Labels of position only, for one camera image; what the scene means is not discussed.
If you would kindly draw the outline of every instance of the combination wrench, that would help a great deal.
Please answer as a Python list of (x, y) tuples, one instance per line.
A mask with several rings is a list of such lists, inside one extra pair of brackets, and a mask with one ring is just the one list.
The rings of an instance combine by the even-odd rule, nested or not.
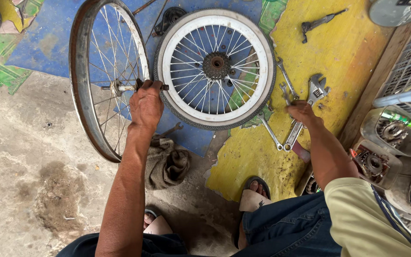
[(283, 85), (282, 85), (282, 84), (279, 84), (279, 85), (280, 85), (280, 88), (281, 88), (282, 91), (283, 91), (283, 97), (285, 98), (286, 106), (290, 106), (290, 105), (291, 105), (291, 101), (289, 100), (289, 95), (288, 95), (288, 93), (286, 92), (286, 83), (283, 82)]
[(285, 68), (283, 67), (283, 59), (280, 57), (277, 57), (279, 61), (277, 62), (277, 66), (282, 70), (283, 77), (285, 77), (286, 83), (288, 83), (289, 90), (291, 91), (291, 94), (293, 95), (293, 100), (299, 100), (299, 95), (296, 93), (294, 90), (293, 84), (291, 83), (291, 80), (289, 80), (288, 73), (286, 73)]
[(257, 116), (263, 122), (263, 124), (266, 127), (267, 131), (269, 131), (270, 136), (272, 137), (272, 139), (275, 142), (275, 145), (277, 146), (277, 150), (282, 151), (282, 145), (279, 143), (279, 141), (275, 137), (275, 134), (270, 129), (269, 124), (267, 124), (266, 119), (264, 118), (264, 113), (259, 113)]
[[(322, 99), (326, 95), (329, 94), (331, 91), (330, 87), (324, 87), (326, 85), (326, 78), (319, 81), (319, 79), (323, 77), (323, 74), (315, 74), (309, 79), (309, 99), (307, 101), (308, 104), (313, 106), (318, 100)], [(293, 149), (294, 143), (297, 140), (297, 137), (302, 130), (304, 125), (300, 121), (296, 121), (294, 123), (293, 128), (288, 134), (285, 143), (283, 143), (283, 150), (289, 152)]]

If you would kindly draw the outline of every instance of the denim pants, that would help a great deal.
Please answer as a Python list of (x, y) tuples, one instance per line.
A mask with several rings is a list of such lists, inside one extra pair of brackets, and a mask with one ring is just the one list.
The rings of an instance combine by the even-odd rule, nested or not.
[[(323, 192), (275, 202), (244, 213), (243, 229), (249, 246), (233, 256), (338, 257), (342, 247), (334, 242), (330, 228)], [(98, 238), (99, 233), (79, 237), (57, 256), (94, 256)], [(185, 243), (177, 234), (143, 234), (142, 256), (186, 255)]]

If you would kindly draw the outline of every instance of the dirty cloth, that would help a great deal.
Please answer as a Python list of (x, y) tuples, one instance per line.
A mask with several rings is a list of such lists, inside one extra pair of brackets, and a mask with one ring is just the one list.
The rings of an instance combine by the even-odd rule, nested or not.
[(180, 184), (190, 169), (189, 153), (174, 148), (170, 138), (152, 139), (145, 165), (145, 189), (162, 190)]

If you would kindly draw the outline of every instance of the gear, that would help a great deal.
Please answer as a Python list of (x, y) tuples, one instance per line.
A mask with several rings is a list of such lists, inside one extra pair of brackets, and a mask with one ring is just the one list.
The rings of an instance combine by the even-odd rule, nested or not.
[(209, 79), (224, 79), (231, 68), (225, 52), (213, 52), (204, 57), (202, 69)]

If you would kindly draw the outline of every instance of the khaki shirt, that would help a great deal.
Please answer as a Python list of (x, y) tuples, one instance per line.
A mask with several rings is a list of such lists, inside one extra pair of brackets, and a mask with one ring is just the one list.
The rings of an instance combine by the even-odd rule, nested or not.
[(342, 257), (411, 257), (411, 243), (386, 218), (369, 182), (334, 179), (324, 196), (333, 223), (331, 236), (342, 246)]

